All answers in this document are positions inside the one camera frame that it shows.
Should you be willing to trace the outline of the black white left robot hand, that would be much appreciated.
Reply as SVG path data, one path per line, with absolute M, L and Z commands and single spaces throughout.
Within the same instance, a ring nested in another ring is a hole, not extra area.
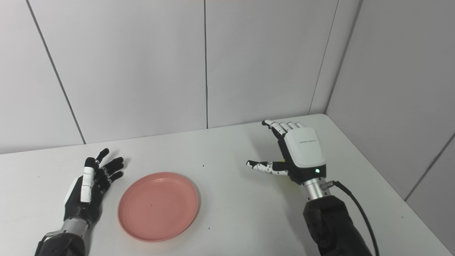
M 94 225 L 101 216 L 101 203 L 112 184 L 124 175 L 124 158 L 117 157 L 100 165 L 109 149 L 103 149 L 96 158 L 88 157 L 84 173 L 70 188 L 64 205 L 64 221 L 78 218 Z

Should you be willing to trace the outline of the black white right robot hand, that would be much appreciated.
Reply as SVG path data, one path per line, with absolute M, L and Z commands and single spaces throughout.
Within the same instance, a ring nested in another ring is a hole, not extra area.
M 272 130 L 283 161 L 248 160 L 248 167 L 273 175 L 289 176 L 298 185 L 327 177 L 326 159 L 315 129 L 302 123 L 278 123 L 273 120 L 263 120 L 262 125 Z

